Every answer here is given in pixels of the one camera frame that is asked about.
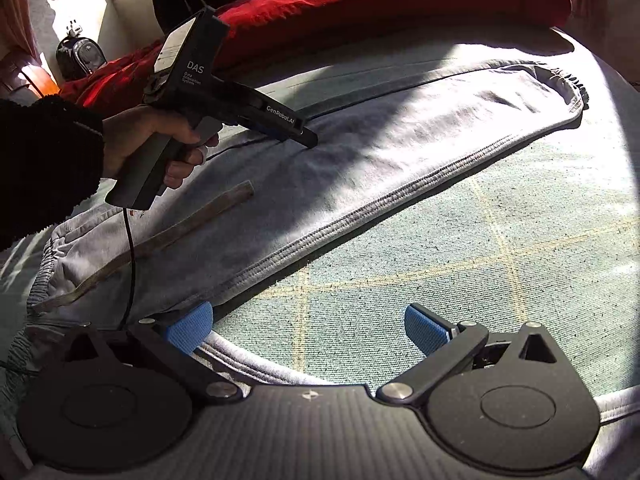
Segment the person's left hand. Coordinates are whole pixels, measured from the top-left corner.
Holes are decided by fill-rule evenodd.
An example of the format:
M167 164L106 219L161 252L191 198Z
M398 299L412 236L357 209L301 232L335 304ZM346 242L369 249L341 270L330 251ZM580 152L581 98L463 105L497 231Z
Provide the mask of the person's left hand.
M164 185L175 190L190 177L197 166L204 164L208 148L219 142L213 129L195 131L188 120L175 113L154 110L139 105L102 120L103 169L102 178L117 179L122 165L154 133L169 136L180 143L190 145L186 154L168 162L164 173Z

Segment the black sleeve left forearm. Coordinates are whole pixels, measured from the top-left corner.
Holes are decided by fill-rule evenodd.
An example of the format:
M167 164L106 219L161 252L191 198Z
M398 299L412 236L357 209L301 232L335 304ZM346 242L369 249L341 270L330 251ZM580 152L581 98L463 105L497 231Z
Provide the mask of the black sleeve left forearm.
M1 248L64 221L103 174L102 119L46 96L1 102Z

